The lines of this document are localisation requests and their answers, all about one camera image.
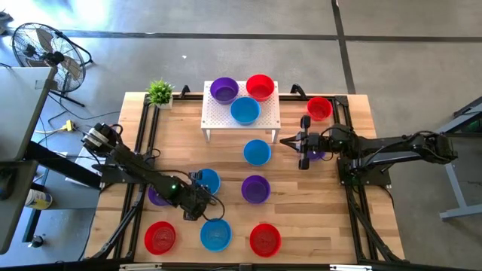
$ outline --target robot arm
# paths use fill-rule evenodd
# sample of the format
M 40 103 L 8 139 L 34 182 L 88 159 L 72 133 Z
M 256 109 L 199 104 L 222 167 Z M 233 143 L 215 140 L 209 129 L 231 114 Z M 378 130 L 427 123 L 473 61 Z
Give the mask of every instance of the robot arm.
M 341 153 L 353 160 L 352 169 L 411 160 L 445 164 L 457 158 L 451 141 L 444 135 L 434 132 L 420 131 L 413 135 L 366 139 L 356 135 L 348 126 L 335 124 L 320 134 L 308 132 L 309 116 L 301 118 L 300 126 L 302 130 L 296 136 L 280 140 L 282 144 L 301 154 L 299 169 L 310 167 L 310 160 L 307 157 L 310 151 Z
M 82 140 L 89 152 L 107 158 L 105 165 L 95 165 L 97 170 L 119 176 L 106 178 L 108 181 L 152 185 L 170 205 L 180 206 L 185 211 L 186 220 L 197 220 L 213 200 L 208 187 L 197 183 L 202 178 L 201 172 L 189 173 L 191 184 L 179 177 L 162 174 L 163 170 L 152 166 L 153 157 L 133 153 L 123 144 L 121 135 L 106 124 L 96 124 Z

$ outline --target purple bowl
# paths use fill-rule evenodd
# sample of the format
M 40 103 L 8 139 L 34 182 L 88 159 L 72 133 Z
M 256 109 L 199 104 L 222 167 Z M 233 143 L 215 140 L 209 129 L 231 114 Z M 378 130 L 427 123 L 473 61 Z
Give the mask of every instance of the purple bowl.
M 222 105 L 232 103 L 239 92 L 238 83 L 231 78 L 218 78 L 211 84 L 211 95 Z
M 248 202 L 263 203 L 270 197 L 270 183 L 263 176 L 252 175 L 244 180 L 241 192 Z
M 318 161 L 323 157 L 325 157 L 325 152 L 323 151 L 319 151 L 319 152 L 308 151 L 308 159 L 310 159 L 310 161 Z
M 166 200 L 164 200 L 162 197 L 160 197 L 160 195 L 157 193 L 157 191 L 152 186 L 149 186 L 148 197 L 149 197 L 149 200 L 152 202 L 152 204 L 154 204 L 156 206 L 167 206 L 167 205 L 169 205 L 169 203 Z

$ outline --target green plant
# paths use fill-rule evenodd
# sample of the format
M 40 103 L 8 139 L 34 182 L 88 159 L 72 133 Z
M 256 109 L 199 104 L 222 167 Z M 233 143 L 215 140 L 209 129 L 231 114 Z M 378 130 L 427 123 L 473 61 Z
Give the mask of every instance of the green plant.
M 173 88 L 173 85 L 165 82 L 162 79 L 159 81 L 152 81 L 151 87 L 147 89 L 151 103 L 156 105 L 169 103 Z

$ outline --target white platform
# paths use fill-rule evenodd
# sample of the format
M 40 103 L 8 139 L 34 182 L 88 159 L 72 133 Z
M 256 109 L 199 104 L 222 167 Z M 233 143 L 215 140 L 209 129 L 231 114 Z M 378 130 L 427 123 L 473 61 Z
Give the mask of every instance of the white platform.
M 204 82 L 203 113 L 201 116 L 201 130 L 206 142 L 209 142 L 213 129 L 264 129 L 271 130 L 271 141 L 276 143 L 281 129 L 279 116 L 278 82 L 274 82 L 274 91 L 270 98 L 260 102 L 261 114 L 251 125 L 241 125 L 231 117 L 229 105 L 221 105 L 212 97 L 210 88 L 213 81 Z M 245 81 L 237 81 L 239 86 L 238 98 L 249 96 Z

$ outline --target wooden table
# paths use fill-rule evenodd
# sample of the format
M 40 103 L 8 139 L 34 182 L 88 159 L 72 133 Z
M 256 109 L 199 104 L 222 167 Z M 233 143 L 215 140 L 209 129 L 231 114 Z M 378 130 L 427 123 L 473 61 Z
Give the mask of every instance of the wooden table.
M 131 149 L 136 143 L 144 95 L 126 93 L 120 113 L 119 123 L 124 127 L 122 138 Z M 348 95 L 348 100 L 356 133 L 375 138 L 368 97 Z M 305 114 L 306 106 L 305 102 L 280 102 L 281 139 L 300 130 L 300 117 Z M 205 223 L 202 218 L 195 222 L 183 221 L 181 209 L 155 206 L 146 196 L 135 262 L 355 263 L 346 194 L 339 185 L 336 159 L 315 162 L 309 170 L 300 171 L 297 168 L 298 154 L 278 143 L 271 145 L 273 154 L 268 164 L 251 166 L 243 158 L 244 144 L 256 138 L 268 142 L 269 131 L 219 130 L 212 134 L 211 142 L 206 143 L 200 129 L 201 107 L 201 101 L 175 100 L 172 110 L 161 111 L 154 143 L 154 147 L 161 151 L 156 167 L 184 171 L 216 170 L 221 176 L 218 197 L 226 205 L 224 219 L 231 225 L 233 240 L 222 252 L 207 251 L 200 241 L 200 228 Z M 149 111 L 142 151 L 146 149 L 153 111 Z M 332 123 L 332 118 L 312 122 L 310 131 L 321 132 Z M 271 195 L 265 204 L 247 203 L 241 194 L 243 180 L 254 174 L 263 175 L 270 182 Z M 125 190 L 126 185 L 115 184 L 100 195 L 86 256 L 95 254 L 118 225 Z M 366 190 L 374 228 L 392 251 L 403 258 L 388 194 L 379 187 L 367 187 Z M 213 206 L 206 212 L 208 217 L 219 214 L 220 209 Z M 145 232 L 156 221 L 170 222 L 177 235 L 172 250 L 160 256 L 150 254 L 144 245 Z M 273 257 L 259 257 L 249 247 L 249 234 L 259 223 L 270 223 L 281 233 L 282 247 Z M 128 246 L 130 231 L 130 228 L 126 231 L 124 250 Z M 368 254 L 363 230 L 361 239 L 365 254 Z

